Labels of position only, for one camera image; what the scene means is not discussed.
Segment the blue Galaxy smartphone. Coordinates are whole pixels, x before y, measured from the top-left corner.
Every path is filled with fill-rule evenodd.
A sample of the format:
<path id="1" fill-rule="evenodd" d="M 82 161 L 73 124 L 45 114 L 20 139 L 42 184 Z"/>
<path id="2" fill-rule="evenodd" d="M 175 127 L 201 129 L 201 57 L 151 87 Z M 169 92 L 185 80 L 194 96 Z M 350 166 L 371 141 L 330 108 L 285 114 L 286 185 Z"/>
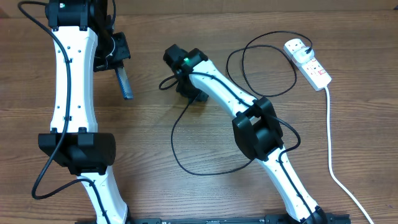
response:
<path id="1" fill-rule="evenodd" d="M 125 100 L 132 100 L 134 98 L 133 92 L 127 77 L 127 73 L 124 67 L 118 67 L 115 69 L 116 76 L 118 78 L 119 86 Z"/>

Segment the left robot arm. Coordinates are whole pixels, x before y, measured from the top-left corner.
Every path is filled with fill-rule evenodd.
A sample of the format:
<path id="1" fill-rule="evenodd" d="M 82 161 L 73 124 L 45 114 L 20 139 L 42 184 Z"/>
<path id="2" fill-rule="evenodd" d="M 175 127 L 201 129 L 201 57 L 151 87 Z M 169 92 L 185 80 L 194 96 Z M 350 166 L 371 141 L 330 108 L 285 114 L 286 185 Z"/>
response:
<path id="1" fill-rule="evenodd" d="M 106 1 L 50 1 L 45 14 L 54 35 L 56 94 L 50 132 L 40 149 L 66 167 L 86 189 L 97 223 L 132 223 L 113 174 L 116 140 L 98 131 L 94 110 L 95 72 L 114 70 L 125 99 L 132 98 L 124 60 L 126 36 L 114 31 Z"/>

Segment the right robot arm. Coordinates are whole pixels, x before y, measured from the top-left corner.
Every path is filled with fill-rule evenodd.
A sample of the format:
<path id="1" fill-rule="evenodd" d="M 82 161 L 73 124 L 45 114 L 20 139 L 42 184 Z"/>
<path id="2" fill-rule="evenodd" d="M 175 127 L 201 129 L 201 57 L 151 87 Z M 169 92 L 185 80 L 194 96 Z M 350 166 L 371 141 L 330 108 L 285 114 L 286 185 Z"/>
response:
<path id="1" fill-rule="evenodd" d="M 176 91 L 189 103 L 214 99 L 231 117 L 234 140 L 250 160 L 258 161 L 282 197 L 291 223 L 326 223 L 323 209 L 295 173 L 282 140 L 282 126 L 298 132 L 276 116 L 272 103 L 239 89 L 198 48 L 189 52 L 173 44 L 163 60 L 173 71 Z"/>

